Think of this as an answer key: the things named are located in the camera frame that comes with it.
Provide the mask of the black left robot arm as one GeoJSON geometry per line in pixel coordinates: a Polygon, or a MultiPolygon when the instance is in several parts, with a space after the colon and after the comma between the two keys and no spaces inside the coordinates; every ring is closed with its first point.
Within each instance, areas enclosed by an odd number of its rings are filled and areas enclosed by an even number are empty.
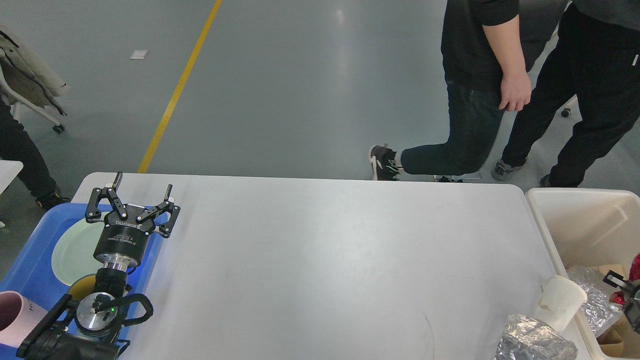
{"type": "Polygon", "coordinates": [[[25,360],[116,360],[130,346],[124,328],[153,316],[149,298],[136,292],[130,275],[142,268],[150,237],[167,239],[181,208],[167,185],[160,203],[144,207],[123,203],[117,194],[122,173],[110,186],[95,187],[87,202],[85,221],[102,224],[93,252],[100,268],[88,290],[68,290],[19,344],[25,360]]]}

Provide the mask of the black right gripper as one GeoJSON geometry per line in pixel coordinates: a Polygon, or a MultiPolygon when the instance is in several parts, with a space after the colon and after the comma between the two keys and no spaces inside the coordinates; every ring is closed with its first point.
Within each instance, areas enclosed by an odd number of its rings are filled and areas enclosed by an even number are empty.
{"type": "Polygon", "coordinates": [[[613,270],[608,271],[602,280],[605,284],[625,292],[625,316],[631,329],[640,332],[640,285],[629,282],[622,274],[613,270]]]}

